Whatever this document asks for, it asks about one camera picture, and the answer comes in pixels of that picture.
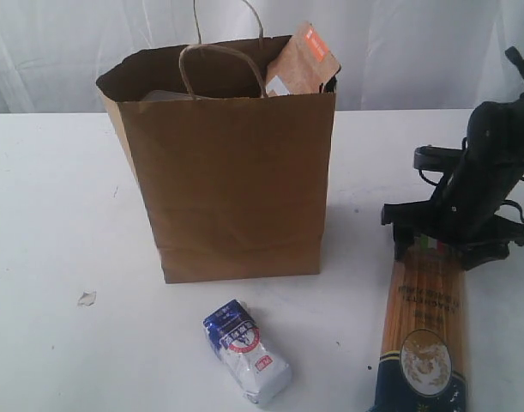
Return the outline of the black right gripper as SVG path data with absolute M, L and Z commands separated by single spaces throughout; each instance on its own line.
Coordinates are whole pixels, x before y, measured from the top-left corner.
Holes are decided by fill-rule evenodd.
M 494 215 L 524 174 L 524 100 L 486 101 L 467 123 L 467 148 L 438 204 L 440 237 L 451 240 L 460 265 L 472 270 L 504 260 L 509 243 L 524 246 L 524 224 Z M 381 224 L 391 225 L 395 262 L 419 235 L 436 237 L 435 204 L 385 203 Z

